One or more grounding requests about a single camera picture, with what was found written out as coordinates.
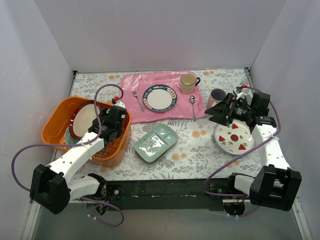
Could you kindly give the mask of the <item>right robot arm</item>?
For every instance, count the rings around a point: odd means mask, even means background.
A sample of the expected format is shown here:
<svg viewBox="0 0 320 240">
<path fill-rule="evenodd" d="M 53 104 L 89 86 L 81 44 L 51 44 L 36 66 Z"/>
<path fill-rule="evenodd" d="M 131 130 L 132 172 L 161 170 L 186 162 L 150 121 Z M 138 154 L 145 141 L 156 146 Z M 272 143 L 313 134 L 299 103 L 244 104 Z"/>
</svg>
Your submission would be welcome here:
<svg viewBox="0 0 320 240">
<path fill-rule="evenodd" d="M 281 124 L 278 117 L 270 117 L 270 95 L 253 93 L 250 104 L 235 91 L 224 100 L 207 109 L 209 120 L 225 127 L 231 127 L 234 120 L 246 123 L 258 151 L 261 170 L 257 176 L 233 173 L 228 178 L 225 196 L 237 199 L 247 195 L 253 205 L 289 211 L 295 201 L 302 176 L 292 170 L 279 144 Z"/>
</svg>

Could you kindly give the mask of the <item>cream plate dark red rim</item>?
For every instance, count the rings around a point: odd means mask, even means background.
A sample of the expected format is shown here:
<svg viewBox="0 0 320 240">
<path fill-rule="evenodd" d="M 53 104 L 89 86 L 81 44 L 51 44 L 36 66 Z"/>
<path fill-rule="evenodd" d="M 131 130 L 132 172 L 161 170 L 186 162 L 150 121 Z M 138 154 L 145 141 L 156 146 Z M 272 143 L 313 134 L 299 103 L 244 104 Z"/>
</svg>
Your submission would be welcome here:
<svg viewBox="0 0 320 240">
<path fill-rule="evenodd" d="M 73 138 L 80 140 L 85 135 L 97 118 L 96 111 L 101 112 L 99 104 L 95 106 L 93 100 L 87 100 L 73 112 L 68 127 Z"/>
</svg>

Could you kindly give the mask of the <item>red and teal floral plate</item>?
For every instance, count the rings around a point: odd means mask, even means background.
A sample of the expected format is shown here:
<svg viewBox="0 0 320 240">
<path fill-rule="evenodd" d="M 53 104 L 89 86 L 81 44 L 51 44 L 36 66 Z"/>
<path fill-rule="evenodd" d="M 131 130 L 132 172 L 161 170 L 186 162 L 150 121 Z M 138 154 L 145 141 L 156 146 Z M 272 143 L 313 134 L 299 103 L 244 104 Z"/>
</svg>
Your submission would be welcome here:
<svg viewBox="0 0 320 240">
<path fill-rule="evenodd" d="M 64 134 L 64 142 L 67 145 L 73 145 L 73 144 L 77 144 L 79 142 L 79 139 L 76 139 L 74 137 L 71 136 L 69 128 L 66 128 L 65 134 Z"/>
</svg>

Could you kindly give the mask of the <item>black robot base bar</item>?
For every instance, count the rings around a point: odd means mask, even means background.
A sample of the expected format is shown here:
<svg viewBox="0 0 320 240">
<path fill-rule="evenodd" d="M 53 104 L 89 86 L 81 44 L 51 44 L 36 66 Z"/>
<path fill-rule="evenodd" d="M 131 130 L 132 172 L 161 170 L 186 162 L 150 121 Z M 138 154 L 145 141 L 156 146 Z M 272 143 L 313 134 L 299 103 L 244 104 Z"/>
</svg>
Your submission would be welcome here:
<svg viewBox="0 0 320 240">
<path fill-rule="evenodd" d="M 223 201 L 241 202 L 227 178 L 118 180 L 106 184 L 106 200 L 121 210 L 223 211 Z"/>
</svg>

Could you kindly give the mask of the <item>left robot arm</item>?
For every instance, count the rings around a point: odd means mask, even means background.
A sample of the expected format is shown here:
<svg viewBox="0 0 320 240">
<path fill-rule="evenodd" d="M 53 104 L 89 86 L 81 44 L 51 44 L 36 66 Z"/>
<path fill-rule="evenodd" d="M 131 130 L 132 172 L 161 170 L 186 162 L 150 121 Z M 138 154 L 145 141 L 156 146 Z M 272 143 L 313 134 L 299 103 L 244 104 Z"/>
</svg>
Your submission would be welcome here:
<svg viewBox="0 0 320 240">
<path fill-rule="evenodd" d="M 55 215 L 71 200 L 104 199 L 107 182 L 102 176 L 90 173 L 76 180 L 72 177 L 97 152 L 121 136 L 126 114 L 127 110 L 121 106 L 104 108 L 78 142 L 79 146 L 70 148 L 47 166 L 38 165 L 33 171 L 30 198 Z"/>
</svg>

